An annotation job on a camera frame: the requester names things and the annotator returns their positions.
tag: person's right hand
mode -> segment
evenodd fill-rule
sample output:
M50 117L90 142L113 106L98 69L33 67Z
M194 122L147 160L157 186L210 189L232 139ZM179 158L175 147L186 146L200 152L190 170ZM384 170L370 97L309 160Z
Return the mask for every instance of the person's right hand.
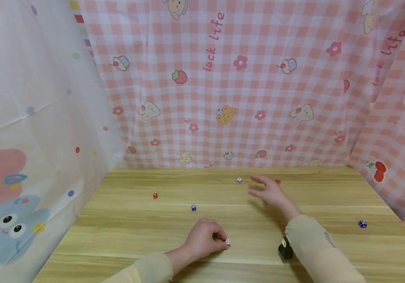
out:
M272 181L271 179L261 176L261 175L251 175L251 179L259 184L265 185L265 190L259 191L253 188L248 190L248 193L254 197L259 197L260 199L267 202L269 205L280 208L289 199L281 187Z

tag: wooden table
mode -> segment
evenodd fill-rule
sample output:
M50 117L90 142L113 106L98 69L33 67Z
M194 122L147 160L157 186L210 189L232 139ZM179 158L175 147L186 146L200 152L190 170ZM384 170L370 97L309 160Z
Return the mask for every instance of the wooden table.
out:
M348 167L115 169L34 282L101 282L141 256L178 247L201 217L215 218L232 245L173 282L312 282L298 260L283 261L277 253L285 223L247 194L250 173L280 178L288 196L331 233L367 282L405 282L405 226ZM367 228L358 227L359 220Z

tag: blue die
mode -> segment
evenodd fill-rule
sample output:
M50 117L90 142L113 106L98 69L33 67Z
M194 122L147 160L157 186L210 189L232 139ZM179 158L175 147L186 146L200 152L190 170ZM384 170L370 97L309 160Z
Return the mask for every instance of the blue die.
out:
M358 221L358 226L362 227L362 228L366 228L367 227L367 223L366 221L360 220Z

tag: dice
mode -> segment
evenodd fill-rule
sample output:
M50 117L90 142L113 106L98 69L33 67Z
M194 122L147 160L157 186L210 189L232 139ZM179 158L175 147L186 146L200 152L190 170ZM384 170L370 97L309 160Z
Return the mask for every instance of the dice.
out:
M368 226L368 224L366 223L366 221L360 220L360 221L358 221L358 226L360 226L362 228L366 228Z

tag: pink flower print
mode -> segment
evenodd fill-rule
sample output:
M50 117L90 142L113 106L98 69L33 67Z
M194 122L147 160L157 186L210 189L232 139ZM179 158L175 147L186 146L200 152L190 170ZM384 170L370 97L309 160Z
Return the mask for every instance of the pink flower print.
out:
M194 132L196 132L196 131L199 130L199 129L198 129L198 125L195 124L195 123L191 123L191 124L190 124L190 127L188 127L188 128L191 130L192 133L194 133Z
M335 56L336 54L341 53L341 45L341 41L333 41L331 46L327 48L327 53L330 54L330 56Z
M265 118L265 110L259 110L254 118L258 119L259 121Z
M290 145L288 145L288 146L285 147L285 151L287 151L287 152L291 152L291 151L293 151L294 149L295 149L294 144L290 144Z
M158 139L151 140L151 146L158 146L158 145L160 145L160 140Z
M247 68L247 60L248 58L246 56L237 56L237 60L234 60L234 66L236 67L237 71L241 71Z
M337 137L334 139L336 143L342 143L346 140L346 135L342 134L342 131L335 132L335 135L337 135Z
M189 123L190 127L188 127L192 133L197 132L199 130L197 123L192 123L191 119L185 120L185 123Z
M124 113L124 108L122 108L122 106L116 106L113 108L113 114L120 116L122 113Z

